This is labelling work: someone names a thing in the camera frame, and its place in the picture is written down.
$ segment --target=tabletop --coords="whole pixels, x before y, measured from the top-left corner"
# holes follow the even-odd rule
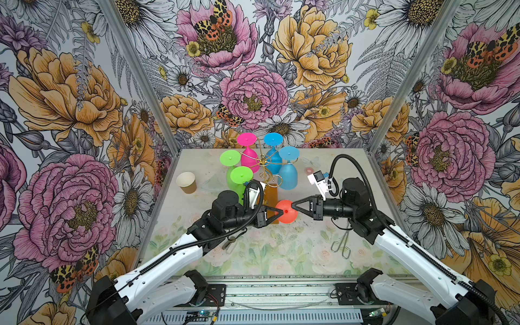
[[[218,193],[228,189],[228,167],[223,166],[219,160],[225,150],[182,150],[157,221],[150,230],[150,240],[142,244],[143,262],[173,244],[204,211],[211,208]],[[298,172],[298,186],[290,191],[278,188],[278,200],[296,201],[319,194],[316,186],[309,183],[306,168],[328,172],[334,157],[341,153],[351,155],[360,163],[378,202],[378,208],[395,218],[363,149],[300,149],[300,158],[294,163]],[[175,184],[175,178],[182,172],[195,174],[195,193],[185,194]],[[259,172],[255,173],[256,179],[259,179]],[[336,164],[334,177],[341,186],[343,179],[360,176],[348,160],[342,159]],[[340,227],[346,225],[345,220],[336,220],[336,223]],[[353,231],[349,233],[346,245],[351,250],[349,258],[342,258],[342,249],[332,252],[332,243],[340,241],[344,233],[328,217],[324,221],[315,221],[299,213],[296,221],[291,224],[271,224],[261,229],[248,227],[247,233],[226,250],[222,249],[223,242],[202,259],[181,270],[179,275],[196,269],[205,277],[337,277],[356,276],[371,267],[389,275],[409,274],[399,262]]]

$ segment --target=floral wallpaper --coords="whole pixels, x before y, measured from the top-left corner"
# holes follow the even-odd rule
[[[113,38],[98,1],[84,1],[88,22]],[[278,132],[285,145],[361,148],[443,0],[115,3],[180,147],[240,148],[243,132]],[[457,16],[450,30],[466,20]],[[394,144],[409,111],[392,126]]]
[[[374,155],[410,235],[497,290],[511,324],[520,324],[519,9],[462,2],[410,90],[407,115]]]
[[[92,9],[0,0],[4,323],[79,323],[94,282],[132,269],[172,163]]]

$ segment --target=robotic arm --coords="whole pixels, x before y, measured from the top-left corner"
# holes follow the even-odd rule
[[[349,159],[363,179],[344,180],[341,191],[332,176],[340,158]],[[329,175],[316,172],[309,180],[318,186],[320,195],[293,202],[293,209],[314,220],[323,220],[325,216],[348,218],[359,236],[393,256],[431,290],[418,290],[394,281],[379,270],[369,269],[357,280],[358,297],[362,301],[369,303],[376,298],[389,301],[437,325],[488,325],[493,323],[495,314],[502,324],[508,324],[494,304],[495,292],[491,286],[482,280],[473,283],[448,268],[377,210],[368,179],[352,157],[338,155]],[[331,192],[331,181],[335,193]],[[255,180],[248,183],[244,192],[245,206],[239,203],[236,193],[221,192],[212,208],[163,253],[113,281],[108,277],[97,281],[85,313],[89,322],[96,325],[139,324],[171,306],[200,304],[206,294],[207,282],[197,271],[189,271],[177,281],[159,286],[246,226],[262,228],[283,215],[282,210],[255,205],[258,196],[263,202],[263,185]],[[333,196],[339,193],[340,198],[327,199],[327,192]],[[298,206],[306,202],[308,210]],[[267,218],[267,210],[277,214]]]

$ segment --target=pink wine glass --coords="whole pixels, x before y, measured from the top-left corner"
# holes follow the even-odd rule
[[[244,150],[244,154],[242,155],[242,158],[240,159],[240,164],[242,166],[249,167],[253,173],[258,172],[260,169],[260,165],[258,165],[258,154],[249,146],[252,146],[256,142],[256,135],[252,133],[242,133],[238,136],[237,142],[239,145],[247,147]]]

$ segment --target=paper cup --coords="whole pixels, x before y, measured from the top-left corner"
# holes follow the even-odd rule
[[[197,189],[195,175],[191,172],[184,172],[180,174],[177,176],[177,180],[175,182],[186,194],[192,194]]]

